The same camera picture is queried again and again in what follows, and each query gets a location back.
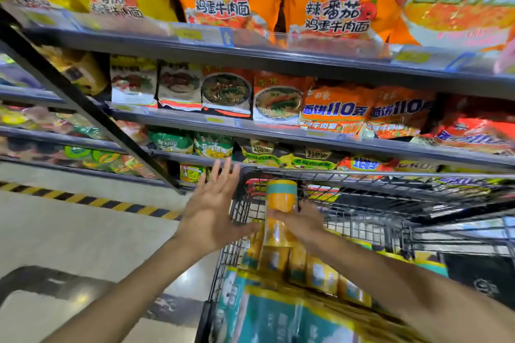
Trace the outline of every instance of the floor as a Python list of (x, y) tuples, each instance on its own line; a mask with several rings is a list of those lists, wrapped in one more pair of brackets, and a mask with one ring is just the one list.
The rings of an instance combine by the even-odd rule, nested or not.
[[(187, 201), (165, 188), (5, 162), (0, 180), (167, 209)], [(41, 341), (148, 258), (179, 224), (5, 191), (0, 207), (0, 341), (10, 343)], [(218, 253), (206, 256), (173, 282), (124, 342), (194, 341), (217, 259)]]

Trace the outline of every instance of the person's right hand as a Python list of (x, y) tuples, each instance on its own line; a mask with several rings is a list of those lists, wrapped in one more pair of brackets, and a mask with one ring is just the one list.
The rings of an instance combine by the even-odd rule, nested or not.
[(318, 211), (317, 204), (309, 201), (299, 202), (300, 211), (283, 213), (280, 210), (269, 209), (267, 216), (283, 222), (286, 228), (305, 245), (308, 251), (314, 251), (316, 241), (325, 230), (322, 213)]

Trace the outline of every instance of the floor marking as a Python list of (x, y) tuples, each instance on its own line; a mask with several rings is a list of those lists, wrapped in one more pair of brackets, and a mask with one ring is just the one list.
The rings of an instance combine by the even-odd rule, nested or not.
[(96, 198), (86, 194), (74, 194), (67, 191), (50, 190), (42, 187), (26, 186), (16, 182), (5, 182), (0, 180), (0, 190), (9, 191), (11, 193), (31, 195), (34, 197), (43, 197), (47, 199), (56, 199), (62, 202), (78, 203), (97, 208), (105, 208), (116, 210), (118, 212), (127, 212), (141, 214), (151, 217), (159, 217), (171, 220), (180, 220), (181, 212), (157, 208), (155, 206), (146, 206), (139, 203), (121, 202), (108, 198)]

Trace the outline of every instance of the person's right arm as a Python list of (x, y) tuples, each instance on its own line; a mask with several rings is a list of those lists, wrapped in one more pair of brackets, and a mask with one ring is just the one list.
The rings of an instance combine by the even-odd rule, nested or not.
[(305, 245), (432, 343), (515, 341), (515, 312), (425, 268), (385, 257), (324, 229), (314, 203), (269, 211)]

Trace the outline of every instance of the dark floor stripe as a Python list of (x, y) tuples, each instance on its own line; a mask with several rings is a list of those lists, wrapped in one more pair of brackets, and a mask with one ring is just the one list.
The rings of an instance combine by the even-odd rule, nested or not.
[(135, 203), (135, 204), (129, 206), (127, 209), (125, 209), (125, 211), (127, 213), (138, 213), (143, 208), (145, 208), (145, 205), (140, 205), (140, 204)]
[(84, 197), (77, 203), (80, 203), (81, 205), (89, 205), (90, 203), (92, 203), (93, 201), (95, 201), (97, 199), (98, 198), (95, 198), (95, 197)]
[(53, 191), (53, 190), (41, 189), (41, 190), (37, 190), (36, 192), (32, 193), (31, 195), (33, 195), (34, 197), (42, 197), (43, 195), (48, 194), (50, 191)]
[(55, 197), (54, 199), (57, 199), (59, 201), (65, 201), (67, 200), (69, 197), (73, 197), (75, 194), (74, 193), (67, 193), (67, 192), (64, 192), (60, 195), (58, 195), (57, 197)]
[(155, 210), (153, 211), (150, 216), (152, 217), (162, 217), (164, 216), (166, 213), (168, 213), (170, 210), (168, 209), (158, 209), (158, 210)]
[(11, 191), (13, 193), (21, 193), (22, 191), (25, 191), (29, 188), (30, 186), (25, 186), (23, 184), (20, 184), (19, 186), (16, 186), (14, 189), (12, 189)]
[(104, 203), (101, 208), (107, 208), (107, 209), (112, 209), (114, 208), (116, 205), (119, 205), (121, 202), (120, 201), (114, 201), (114, 200), (110, 200), (110, 201), (107, 201), (106, 203)]

